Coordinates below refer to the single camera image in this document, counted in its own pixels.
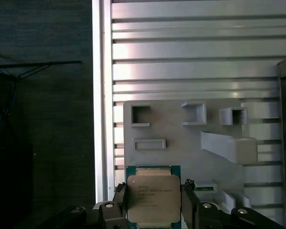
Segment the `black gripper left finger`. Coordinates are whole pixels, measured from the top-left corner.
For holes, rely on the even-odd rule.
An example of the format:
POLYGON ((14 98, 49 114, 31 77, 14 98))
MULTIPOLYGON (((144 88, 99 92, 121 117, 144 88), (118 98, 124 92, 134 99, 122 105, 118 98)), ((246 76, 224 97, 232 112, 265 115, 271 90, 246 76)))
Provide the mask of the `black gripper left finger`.
POLYGON ((44 221, 45 229, 126 229, 127 185, 120 183, 112 201, 97 203, 92 209, 70 206, 44 221))

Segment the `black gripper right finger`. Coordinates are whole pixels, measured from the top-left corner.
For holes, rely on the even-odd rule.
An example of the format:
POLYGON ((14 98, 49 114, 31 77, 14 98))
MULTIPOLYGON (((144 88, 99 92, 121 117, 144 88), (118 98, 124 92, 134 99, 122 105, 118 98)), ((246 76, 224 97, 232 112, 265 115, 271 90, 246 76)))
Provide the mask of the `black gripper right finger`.
POLYGON ((195 193, 194 180, 182 185, 181 213, 189 229, 282 229, 283 226, 248 207, 233 207, 229 213, 195 193))

